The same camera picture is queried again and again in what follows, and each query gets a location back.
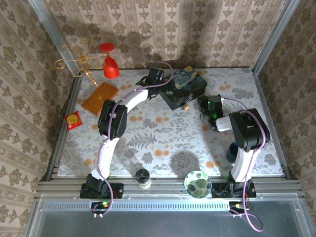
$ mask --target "green leaf patterned bowl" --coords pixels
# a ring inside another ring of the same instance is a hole
[[[192,171],[184,179],[184,188],[190,196],[204,198],[209,195],[212,183],[204,172]]]

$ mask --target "white tabletop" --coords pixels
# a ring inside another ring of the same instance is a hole
[[[206,95],[221,94],[238,99],[248,108],[256,108],[266,122],[249,69],[197,71],[208,83]],[[135,83],[148,75],[148,70],[121,70],[120,73],[120,77],[114,80],[106,79],[103,71],[92,73],[99,84],[106,82],[119,89],[114,98],[116,101],[137,88]],[[102,142],[97,127],[99,116],[81,107],[95,89],[87,78],[83,78],[75,108],[83,125],[68,131],[58,176],[86,176],[96,166]],[[197,99],[189,102],[189,106],[186,111],[180,108],[172,111],[160,96],[137,105],[128,114],[127,129],[116,146],[110,174],[134,176],[143,167],[156,177],[184,177],[193,170],[202,170],[210,176],[228,175],[233,165],[226,160],[225,153],[234,142],[232,132],[215,133],[204,125],[200,120]],[[237,102],[224,101],[224,115],[240,109]],[[283,175],[272,140],[259,154],[252,175]]]

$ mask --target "starry night box lid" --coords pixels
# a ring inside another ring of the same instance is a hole
[[[160,93],[168,106],[175,110],[185,104],[189,95],[195,99],[205,93],[207,82],[191,66],[187,66],[174,73],[176,91]]]

